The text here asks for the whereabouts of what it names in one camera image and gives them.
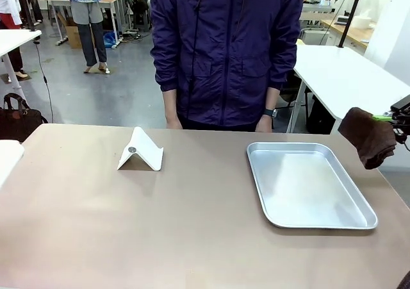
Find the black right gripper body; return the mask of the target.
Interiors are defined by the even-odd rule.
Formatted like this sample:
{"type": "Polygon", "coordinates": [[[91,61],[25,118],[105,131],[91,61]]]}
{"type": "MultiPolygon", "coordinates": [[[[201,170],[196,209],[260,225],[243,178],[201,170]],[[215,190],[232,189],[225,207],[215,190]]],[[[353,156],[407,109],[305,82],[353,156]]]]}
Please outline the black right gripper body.
{"type": "Polygon", "coordinates": [[[390,107],[391,123],[395,129],[409,129],[410,95],[390,107]]]}

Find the person's right hand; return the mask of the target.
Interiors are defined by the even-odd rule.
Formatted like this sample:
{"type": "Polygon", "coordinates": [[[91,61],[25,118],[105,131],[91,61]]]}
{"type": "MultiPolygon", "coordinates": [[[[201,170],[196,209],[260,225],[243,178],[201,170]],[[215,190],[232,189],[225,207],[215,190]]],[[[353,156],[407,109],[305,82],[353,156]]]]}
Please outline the person's right hand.
{"type": "Polygon", "coordinates": [[[178,116],[166,116],[167,129],[183,129],[178,116]]]}

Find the person's left hand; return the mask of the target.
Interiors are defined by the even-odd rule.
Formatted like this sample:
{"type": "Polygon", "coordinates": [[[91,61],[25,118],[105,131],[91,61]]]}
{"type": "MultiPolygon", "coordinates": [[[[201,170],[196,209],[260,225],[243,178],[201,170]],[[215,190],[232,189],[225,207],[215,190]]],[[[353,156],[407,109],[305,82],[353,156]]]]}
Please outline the person's left hand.
{"type": "Polygon", "coordinates": [[[258,133],[271,133],[272,132],[273,118],[267,115],[263,115],[256,125],[255,132],[258,133]]]}

